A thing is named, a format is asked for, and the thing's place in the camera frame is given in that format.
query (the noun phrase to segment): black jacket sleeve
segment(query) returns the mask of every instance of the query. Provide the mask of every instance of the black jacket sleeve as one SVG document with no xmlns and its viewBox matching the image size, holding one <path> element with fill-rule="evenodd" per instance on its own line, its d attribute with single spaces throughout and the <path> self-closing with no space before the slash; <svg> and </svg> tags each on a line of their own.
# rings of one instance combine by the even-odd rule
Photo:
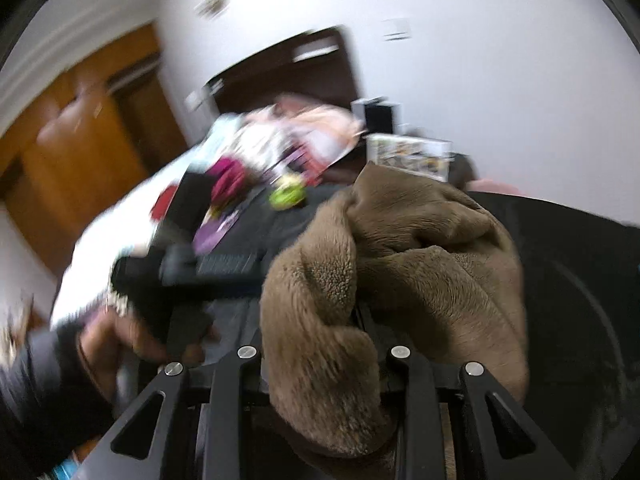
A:
<svg viewBox="0 0 640 480">
<path fill-rule="evenodd" d="M 79 329 L 30 336 L 12 368 L 0 372 L 0 478 L 50 471 L 113 423 L 110 404 L 82 368 Z"/>
</svg>

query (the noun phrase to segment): white mattress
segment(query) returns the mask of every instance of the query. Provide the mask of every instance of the white mattress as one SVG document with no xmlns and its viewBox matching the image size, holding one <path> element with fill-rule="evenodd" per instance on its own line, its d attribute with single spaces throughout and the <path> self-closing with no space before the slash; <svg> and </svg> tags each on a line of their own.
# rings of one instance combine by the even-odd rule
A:
<svg viewBox="0 0 640 480">
<path fill-rule="evenodd" d="M 51 326 L 74 316 L 107 288 L 114 261 L 123 252 L 151 240 L 157 223 L 149 213 L 160 193 L 169 184 L 179 182 L 187 168 L 204 171 L 211 166 L 219 156 L 220 144 L 237 127 L 237 116 L 218 118 L 201 145 L 183 153 L 89 224 L 76 243 L 71 264 L 62 278 Z"/>
</svg>

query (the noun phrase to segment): metal screw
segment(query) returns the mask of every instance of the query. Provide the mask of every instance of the metal screw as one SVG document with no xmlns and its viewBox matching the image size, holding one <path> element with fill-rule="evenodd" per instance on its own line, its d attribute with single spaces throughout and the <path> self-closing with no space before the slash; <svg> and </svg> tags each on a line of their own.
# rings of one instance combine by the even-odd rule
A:
<svg viewBox="0 0 640 480">
<path fill-rule="evenodd" d="M 252 346 L 241 346 L 238 349 L 238 357 L 241 359 L 251 359 L 258 351 Z"/>
<path fill-rule="evenodd" d="M 396 359 L 407 359 L 409 355 L 411 355 L 411 350 L 409 350 L 406 346 L 394 346 L 391 349 L 391 355 Z"/>
<path fill-rule="evenodd" d="M 182 370 L 184 370 L 184 366 L 182 366 L 182 363 L 177 362 L 169 363 L 164 367 L 164 373 L 169 377 L 180 375 L 182 373 Z"/>
<path fill-rule="evenodd" d="M 484 373 L 484 367 L 480 363 L 471 361 L 465 365 L 465 371 L 469 375 L 478 377 L 479 375 L 482 375 Z"/>
</svg>

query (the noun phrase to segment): dark brown headboard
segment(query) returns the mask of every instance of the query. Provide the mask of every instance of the dark brown headboard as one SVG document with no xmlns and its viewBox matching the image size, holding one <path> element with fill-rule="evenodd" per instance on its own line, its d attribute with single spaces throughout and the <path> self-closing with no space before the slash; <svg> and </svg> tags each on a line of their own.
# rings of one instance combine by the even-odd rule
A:
<svg viewBox="0 0 640 480">
<path fill-rule="evenodd" d="M 343 108 L 360 96 L 339 27 L 281 41 L 221 72 L 207 87 L 220 113 L 267 106 L 283 93 Z"/>
</svg>

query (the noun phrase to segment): brown blanket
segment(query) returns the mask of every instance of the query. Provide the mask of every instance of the brown blanket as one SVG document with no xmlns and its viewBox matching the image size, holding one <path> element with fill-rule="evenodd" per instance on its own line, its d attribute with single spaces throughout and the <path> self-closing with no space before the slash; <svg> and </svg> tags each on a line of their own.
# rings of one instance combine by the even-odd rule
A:
<svg viewBox="0 0 640 480">
<path fill-rule="evenodd" d="M 356 288 L 430 360 L 479 361 L 524 398 L 522 277 L 506 230 L 447 184 L 369 164 L 276 258 L 262 292 L 271 403 L 314 450 L 362 457 L 395 430 L 373 343 L 349 324 Z"/>
</svg>

